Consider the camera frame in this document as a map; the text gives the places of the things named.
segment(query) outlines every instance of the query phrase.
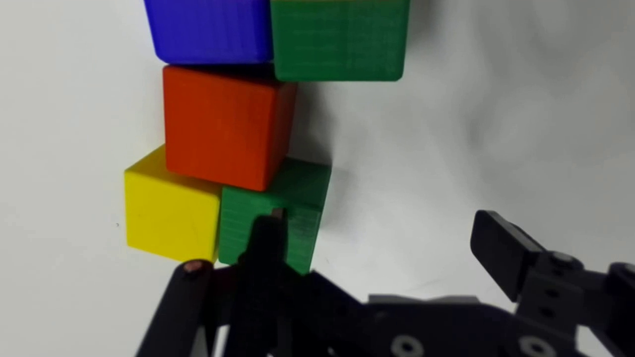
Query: white background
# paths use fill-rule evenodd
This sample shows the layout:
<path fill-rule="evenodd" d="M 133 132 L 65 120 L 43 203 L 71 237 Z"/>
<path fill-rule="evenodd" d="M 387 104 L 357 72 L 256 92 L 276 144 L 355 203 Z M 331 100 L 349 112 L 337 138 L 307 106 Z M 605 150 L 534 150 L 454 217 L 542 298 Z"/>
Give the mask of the white background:
<path fill-rule="evenodd" d="M 333 161 L 315 269 L 506 306 L 476 209 L 635 263 L 635 3 L 413 3 L 403 82 L 301 92 L 291 150 Z M 123 237 L 121 173 L 163 142 L 143 5 L 4 3 L 0 44 L 0 356 L 133 356 L 174 269 Z"/>

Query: stacked blocks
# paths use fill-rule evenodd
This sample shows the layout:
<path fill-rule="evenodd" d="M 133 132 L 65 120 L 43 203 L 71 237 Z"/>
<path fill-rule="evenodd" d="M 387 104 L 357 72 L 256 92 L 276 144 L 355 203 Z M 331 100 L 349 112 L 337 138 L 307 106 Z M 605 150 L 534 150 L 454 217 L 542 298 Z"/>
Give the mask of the stacked blocks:
<path fill-rule="evenodd" d="M 157 56 L 270 64 L 284 82 L 397 82 L 411 0 L 145 0 Z"/>
<path fill-rule="evenodd" d="M 266 74 L 164 68 L 166 167 L 266 191 L 288 152 L 295 86 Z"/>
<path fill-rule="evenodd" d="M 407 23 L 409 0 L 272 0 L 276 76 L 395 82 Z"/>
<path fill-rule="evenodd" d="M 286 263 L 297 272 L 307 272 L 315 251 L 327 185 L 327 167 L 286 159 L 270 191 L 264 195 L 224 187 L 218 261 L 224 265 L 238 263 L 248 247 L 254 219 L 270 215 L 274 209 L 286 209 Z"/>
<path fill-rule="evenodd" d="M 127 245 L 184 261 L 216 259 L 220 187 L 170 175 L 164 150 L 125 171 Z"/>
<path fill-rule="evenodd" d="M 272 62 L 268 0 L 145 0 L 145 9 L 166 64 Z"/>

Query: red block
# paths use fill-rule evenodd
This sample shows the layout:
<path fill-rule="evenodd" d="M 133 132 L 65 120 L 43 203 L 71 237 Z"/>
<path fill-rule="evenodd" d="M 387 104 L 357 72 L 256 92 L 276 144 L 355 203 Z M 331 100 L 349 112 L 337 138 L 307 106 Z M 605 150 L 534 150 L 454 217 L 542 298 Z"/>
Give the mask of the red block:
<path fill-rule="evenodd" d="M 166 66 L 163 90 L 168 171 L 268 189 L 288 152 L 295 84 Z"/>

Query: toy block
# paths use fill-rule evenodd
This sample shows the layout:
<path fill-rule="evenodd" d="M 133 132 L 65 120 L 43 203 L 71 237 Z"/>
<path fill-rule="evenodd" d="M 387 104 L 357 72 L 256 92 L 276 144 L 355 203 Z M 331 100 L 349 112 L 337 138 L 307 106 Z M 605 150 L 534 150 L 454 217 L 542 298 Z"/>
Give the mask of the toy block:
<path fill-rule="evenodd" d="M 218 261 L 238 263 L 246 251 L 256 217 L 286 211 L 288 253 L 286 263 L 307 272 L 315 251 L 323 201 L 329 185 L 329 167 L 286 159 L 268 193 L 222 189 Z"/>
<path fill-rule="evenodd" d="M 220 187 L 164 169 L 164 150 L 125 171 L 127 245 L 178 263 L 216 259 Z"/>
<path fill-rule="evenodd" d="M 276 76 L 284 82 L 395 82 L 409 0 L 272 0 Z"/>
<path fill-rule="evenodd" d="M 297 88 L 272 72 L 244 78 L 172 66 L 163 84 L 168 171 L 266 191 L 288 152 Z"/>
<path fill-rule="evenodd" d="M 268 0 L 145 0 L 166 64 L 270 64 Z"/>

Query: green block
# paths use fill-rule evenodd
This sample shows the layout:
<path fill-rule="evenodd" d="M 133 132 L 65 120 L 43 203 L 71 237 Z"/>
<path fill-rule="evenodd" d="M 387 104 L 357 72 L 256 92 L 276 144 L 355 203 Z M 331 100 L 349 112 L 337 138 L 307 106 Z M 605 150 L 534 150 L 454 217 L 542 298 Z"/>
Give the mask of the green block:
<path fill-rule="evenodd" d="M 272 0 L 282 82 L 397 82 L 411 0 Z"/>
<path fill-rule="evenodd" d="M 309 272 L 329 177 L 329 167 L 286 159 L 268 193 L 222 189 L 218 261 L 236 265 L 246 251 L 254 219 L 286 209 L 286 263 L 301 274 Z"/>

